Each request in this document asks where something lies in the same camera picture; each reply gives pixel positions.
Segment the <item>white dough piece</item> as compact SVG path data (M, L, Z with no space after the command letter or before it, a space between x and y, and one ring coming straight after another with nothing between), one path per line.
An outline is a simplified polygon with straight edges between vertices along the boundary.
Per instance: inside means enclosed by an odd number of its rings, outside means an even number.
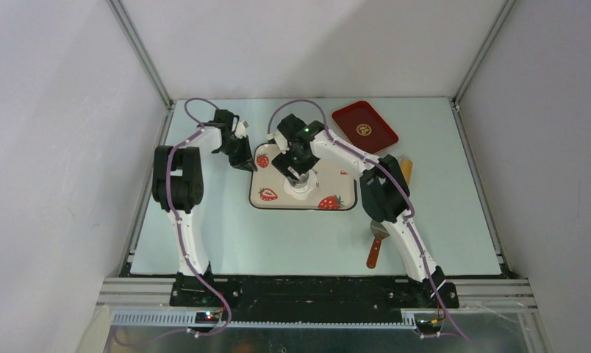
M303 201L310 197L310 194L318 188L318 180L314 175L309 175L307 179L292 183L286 179L283 183L284 191L288 196Z

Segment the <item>strawberry print tray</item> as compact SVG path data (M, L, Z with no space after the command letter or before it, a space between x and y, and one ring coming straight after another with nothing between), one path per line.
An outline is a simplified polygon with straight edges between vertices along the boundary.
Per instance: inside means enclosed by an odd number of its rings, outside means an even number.
M350 210L357 205L357 183L349 173L327 160L319 161L309 175L318 180L307 200L288 196L283 187L287 179L271 165L279 154L278 146L264 143L255 150L257 170L251 178L249 201L255 208L265 210Z

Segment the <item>red lacquer tray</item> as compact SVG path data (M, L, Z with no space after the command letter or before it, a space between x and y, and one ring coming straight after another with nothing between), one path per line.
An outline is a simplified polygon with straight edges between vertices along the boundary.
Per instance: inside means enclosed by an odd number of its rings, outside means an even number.
M370 154L397 144L398 134L367 101L357 101L335 110L332 119L347 140Z

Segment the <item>wooden dough roller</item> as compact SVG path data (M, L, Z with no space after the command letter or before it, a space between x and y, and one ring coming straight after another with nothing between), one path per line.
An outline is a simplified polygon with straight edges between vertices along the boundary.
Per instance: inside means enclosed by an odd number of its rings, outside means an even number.
M410 159L402 159L400 161L400 169L406 184L409 185L412 177L413 162Z

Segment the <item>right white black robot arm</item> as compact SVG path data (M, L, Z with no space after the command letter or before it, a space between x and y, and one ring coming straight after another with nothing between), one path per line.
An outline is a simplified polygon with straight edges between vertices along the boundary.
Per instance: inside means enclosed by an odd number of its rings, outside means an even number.
M387 230L404 261L407 276L416 281L411 288L414 303L431 307L440 299L440 286L446 278L417 231L415 209L397 159L389 154L369 154L323 123L306 124L293 114L283 118L267 138L280 149L272 164L289 182L299 181L322 160L333 162L355 178L365 212Z

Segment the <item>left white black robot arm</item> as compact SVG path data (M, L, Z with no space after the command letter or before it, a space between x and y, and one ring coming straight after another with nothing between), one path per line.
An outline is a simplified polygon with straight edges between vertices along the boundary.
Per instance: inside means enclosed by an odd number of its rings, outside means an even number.
M177 238L178 273L202 277L209 270L199 214L194 209L204 196L202 158L224 154L231 167L257 170L247 134L248 123L229 110L217 109L214 118L199 124L195 132L173 146L154 151L151 194L164 210Z

